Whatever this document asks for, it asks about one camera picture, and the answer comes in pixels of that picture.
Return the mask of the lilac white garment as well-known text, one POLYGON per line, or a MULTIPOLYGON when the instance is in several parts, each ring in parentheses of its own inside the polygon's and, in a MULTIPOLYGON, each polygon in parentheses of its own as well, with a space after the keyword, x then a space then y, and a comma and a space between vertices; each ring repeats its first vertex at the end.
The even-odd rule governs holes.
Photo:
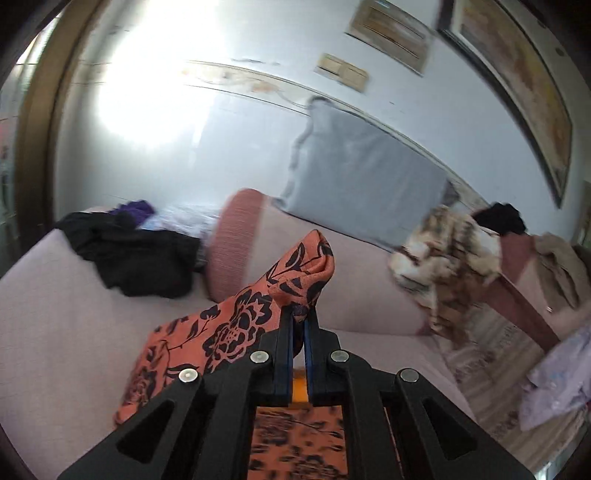
POLYGON ((526 376, 520 428, 532 430, 590 402, 590 323, 554 347, 526 376))

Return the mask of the black clothes pile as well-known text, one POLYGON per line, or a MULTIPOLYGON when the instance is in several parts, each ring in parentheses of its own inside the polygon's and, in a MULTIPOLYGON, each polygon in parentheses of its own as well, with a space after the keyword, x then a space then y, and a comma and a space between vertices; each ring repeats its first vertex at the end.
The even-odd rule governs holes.
POLYGON ((55 224, 72 250, 94 264, 108 289, 127 297, 176 299, 190 293, 200 240, 137 229, 126 212, 75 212, 55 224))

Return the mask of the grey pillow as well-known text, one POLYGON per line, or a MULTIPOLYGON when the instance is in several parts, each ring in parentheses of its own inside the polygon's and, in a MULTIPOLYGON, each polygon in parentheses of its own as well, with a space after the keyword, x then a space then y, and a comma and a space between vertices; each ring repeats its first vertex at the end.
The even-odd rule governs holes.
POLYGON ((393 251, 432 209, 459 199, 445 169, 363 117, 315 97, 276 207, 393 251))

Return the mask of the beige brown floral cloth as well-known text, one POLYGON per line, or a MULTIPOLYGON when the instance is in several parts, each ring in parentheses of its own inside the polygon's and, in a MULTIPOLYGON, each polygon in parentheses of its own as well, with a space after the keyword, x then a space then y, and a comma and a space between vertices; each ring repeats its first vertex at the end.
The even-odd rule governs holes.
POLYGON ((468 341, 468 313, 501 275, 498 233, 440 205, 394 250, 396 282, 428 314, 430 330, 458 348, 468 341))

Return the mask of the framed wall painting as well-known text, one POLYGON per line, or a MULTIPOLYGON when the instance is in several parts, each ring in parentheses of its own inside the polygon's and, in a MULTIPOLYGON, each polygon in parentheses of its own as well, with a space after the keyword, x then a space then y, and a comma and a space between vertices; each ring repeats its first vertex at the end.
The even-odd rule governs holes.
POLYGON ((573 125, 539 49, 501 1, 444 1, 438 32, 486 79, 514 115, 563 204, 573 125))

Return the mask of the stained glass wooden door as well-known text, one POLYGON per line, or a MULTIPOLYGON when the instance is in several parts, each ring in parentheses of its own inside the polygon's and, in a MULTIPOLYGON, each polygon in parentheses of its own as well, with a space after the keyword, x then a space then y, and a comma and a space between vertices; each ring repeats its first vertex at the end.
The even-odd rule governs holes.
POLYGON ((63 108, 104 1, 1 4, 1 270, 54 223, 63 108))

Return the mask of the pink quilted bolster headboard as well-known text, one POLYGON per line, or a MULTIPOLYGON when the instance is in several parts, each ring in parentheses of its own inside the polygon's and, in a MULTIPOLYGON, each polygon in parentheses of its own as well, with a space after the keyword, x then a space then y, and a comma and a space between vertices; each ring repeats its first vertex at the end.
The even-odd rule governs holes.
MULTIPOLYGON (((297 246, 315 224, 283 213, 270 197, 243 189, 225 204, 209 243, 205 283, 221 302, 263 276, 297 246)), ((393 281, 387 251, 324 229, 335 255, 335 273, 322 290, 318 318, 327 329, 415 336, 429 332, 428 317, 393 281)), ((502 277, 486 291, 485 302, 551 349, 590 319, 590 305, 554 311, 547 304, 529 235, 502 238, 502 277)))

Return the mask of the striped floral cushion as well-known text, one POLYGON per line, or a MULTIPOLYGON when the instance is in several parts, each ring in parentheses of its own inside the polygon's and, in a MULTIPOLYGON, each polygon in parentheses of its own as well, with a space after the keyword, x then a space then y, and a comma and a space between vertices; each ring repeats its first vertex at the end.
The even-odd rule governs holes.
POLYGON ((520 428, 519 409, 527 374, 544 352, 528 335, 489 306, 469 311, 468 341, 456 349, 434 340, 477 423, 536 474, 554 461, 585 423, 579 408, 529 431, 520 428))

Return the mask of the black garment on headboard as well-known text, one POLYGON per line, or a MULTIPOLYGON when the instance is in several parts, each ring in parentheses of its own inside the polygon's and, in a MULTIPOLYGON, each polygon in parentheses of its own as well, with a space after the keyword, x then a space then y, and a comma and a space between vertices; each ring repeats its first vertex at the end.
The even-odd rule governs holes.
POLYGON ((520 212, 509 203, 494 203, 489 208, 472 215, 478 225, 498 233, 501 237, 508 234, 523 235, 527 232, 520 212))

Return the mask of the purple garment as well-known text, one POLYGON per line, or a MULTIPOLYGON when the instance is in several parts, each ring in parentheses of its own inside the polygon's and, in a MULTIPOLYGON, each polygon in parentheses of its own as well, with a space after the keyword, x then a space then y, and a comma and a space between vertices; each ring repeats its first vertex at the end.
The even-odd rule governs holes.
POLYGON ((119 204, 116 208, 109 210, 108 213, 111 215, 124 213, 131 217, 133 225, 137 227, 154 215, 155 209, 147 201, 137 200, 119 204))

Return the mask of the tan jacket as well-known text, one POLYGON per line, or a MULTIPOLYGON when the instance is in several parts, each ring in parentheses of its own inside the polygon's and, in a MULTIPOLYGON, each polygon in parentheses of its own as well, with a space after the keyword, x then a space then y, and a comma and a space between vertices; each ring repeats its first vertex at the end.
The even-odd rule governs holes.
POLYGON ((545 233, 534 238, 537 272, 545 300, 552 311, 578 310, 590 301, 585 264, 561 237, 545 233))

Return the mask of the small framed wall picture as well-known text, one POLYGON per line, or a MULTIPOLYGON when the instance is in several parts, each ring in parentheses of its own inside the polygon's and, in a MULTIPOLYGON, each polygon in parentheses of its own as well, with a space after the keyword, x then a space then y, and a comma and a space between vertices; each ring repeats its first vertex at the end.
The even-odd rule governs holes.
POLYGON ((432 30, 389 1, 362 1, 346 34, 381 51, 423 76, 432 30))

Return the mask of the orange black floral blouse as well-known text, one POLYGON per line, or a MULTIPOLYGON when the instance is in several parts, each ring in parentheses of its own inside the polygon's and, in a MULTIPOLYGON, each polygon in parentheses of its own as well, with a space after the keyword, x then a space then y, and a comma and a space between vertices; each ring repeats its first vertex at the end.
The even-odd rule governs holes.
MULTIPOLYGON (((185 368, 211 374, 252 353, 280 326, 280 309, 297 321, 317 303, 335 271, 327 239, 311 230, 256 282, 200 312, 155 328, 136 360, 114 423, 121 426, 185 368)), ((249 478, 345 479, 342 409, 260 408, 254 420, 249 478)))

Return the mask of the beige wall switch plate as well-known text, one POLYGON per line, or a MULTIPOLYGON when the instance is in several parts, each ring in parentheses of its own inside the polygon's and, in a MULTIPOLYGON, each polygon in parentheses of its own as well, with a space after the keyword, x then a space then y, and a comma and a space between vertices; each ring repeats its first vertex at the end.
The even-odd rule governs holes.
POLYGON ((365 92, 370 78, 367 71, 329 54, 322 54, 315 72, 360 93, 365 92))

